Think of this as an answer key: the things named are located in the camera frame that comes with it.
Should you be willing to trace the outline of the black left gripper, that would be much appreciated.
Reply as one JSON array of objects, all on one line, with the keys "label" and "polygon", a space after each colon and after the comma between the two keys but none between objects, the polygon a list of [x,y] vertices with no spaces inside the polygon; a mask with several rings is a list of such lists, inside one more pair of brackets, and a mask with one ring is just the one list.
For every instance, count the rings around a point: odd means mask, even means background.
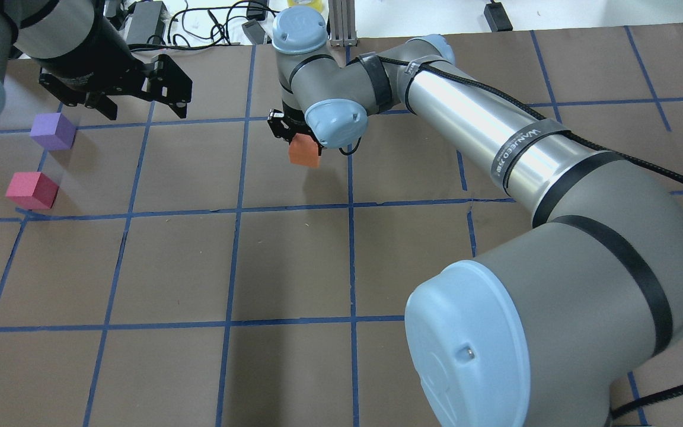
[{"label": "black left gripper", "polygon": [[192,79],[165,54],[144,62],[125,46],[93,46],[38,59],[38,64],[39,83],[49,94],[65,106],[95,109],[108,120],[117,119],[114,95],[157,101],[179,119],[187,118],[192,102]]}]

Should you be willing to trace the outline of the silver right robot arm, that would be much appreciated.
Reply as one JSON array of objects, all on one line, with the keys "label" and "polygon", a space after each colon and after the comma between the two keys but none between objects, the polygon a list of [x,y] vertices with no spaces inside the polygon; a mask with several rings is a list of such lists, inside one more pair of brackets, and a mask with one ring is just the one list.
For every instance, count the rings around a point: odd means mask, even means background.
[{"label": "silver right robot arm", "polygon": [[[626,73],[642,79],[637,58],[647,66],[658,95],[680,95],[683,90],[683,24],[639,26],[629,29],[588,28],[543,31],[539,34],[450,35],[459,66],[490,80],[490,59],[519,59],[524,70],[531,60],[532,75],[541,84],[542,67],[555,80],[583,85],[585,73],[574,71],[585,56],[596,59],[586,73],[615,77]],[[510,77],[524,72],[509,71]],[[683,118],[683,97],[668,97],[668,119]],[[567,125],[586,137],[637,157],[663,162],[683,173],[683,125],[662,129],[656,109],[647,101],[564,105]],[[331,344],[321,332],[350,329],[353,352],[352,421],[342,420],[341,403],[326,396],[325,381],[341,384],[340,369],[325,369],[341,361],[333,346],[314,348],[317,361],[288,370],[292,380],[269,381],[265,402],[250,418],[236,421],[222,413],[222,426],[568,426],[607,425],[613,381],[636,368],[652,352],[653,325],[648,305],[620,262],[604,249],[589,254],[574,251],[575,238],[588,238],[567,224],[531,229],[526,200],[506,195],[486,177],[488,165],[474,165],[464,149],[458,159],[448,138],[408,114],[385,114],[371,119],[362,153],[348,161],[338,154],[331,168],[305,172],[280,161],[261,196],[276,193],[277,202],[290,202],[289,193],[307,195],[303,202],[317,209],[282,210],[261,214],[271,226],[269,236],[254,238],[267,252],[261,262],[264,297],[273,317],[296,323],[280,326],[312,332],[317,345]],[[676,281],[676,297],[683,297],[683,228],[668,230],[663,206],[645,205],[645,190],[668,189],[668,179],[632,167],[625,161],[594,163],[588,175],[569,193],[588,200],[591,210],[633,221],[653,239],[649,250],[667,257],[653,267]],[[582,186],[603,176],[607,192],[580,195]],[[683,208],[681,198],[670,213]],[[592,240],[594,248],[601,248]],[[666,291],[666,296],[674,295]],[[478,368],[510,361],[508,321],[501,318],[510,297],[523,298],[518,308],[524,321],[531,361],[531,383],[526,389],[509,387],[518,380],[479,374]]]}]

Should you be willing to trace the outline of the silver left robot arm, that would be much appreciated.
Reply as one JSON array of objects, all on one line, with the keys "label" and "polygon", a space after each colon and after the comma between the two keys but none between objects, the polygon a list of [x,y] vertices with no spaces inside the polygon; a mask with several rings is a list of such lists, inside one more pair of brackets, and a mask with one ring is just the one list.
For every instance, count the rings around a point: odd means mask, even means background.
[{"label": "silver left robot arm", "polygon": [[166,54],[150,63],[136,58],[93,1],[0,1],[0,116],[12,49],[40,65],[40,85],[67,106],[114,120],[112,97],[129,95],[187,117],[192,79]]}]

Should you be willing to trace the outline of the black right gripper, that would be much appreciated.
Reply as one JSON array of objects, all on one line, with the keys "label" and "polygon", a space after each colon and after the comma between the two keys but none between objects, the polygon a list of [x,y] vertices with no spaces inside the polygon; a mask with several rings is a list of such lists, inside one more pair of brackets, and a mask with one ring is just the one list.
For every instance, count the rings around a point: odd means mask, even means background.
[{"label": "black right gripper", "polygon": [[314,131],[305,121],[304,113],[301,109],[295,109],[282,103],[282,109],[270,109],[267,122],[275,138],[281,138],[288,143],[301,133],[309,136],[316,144],[319,143]]}]

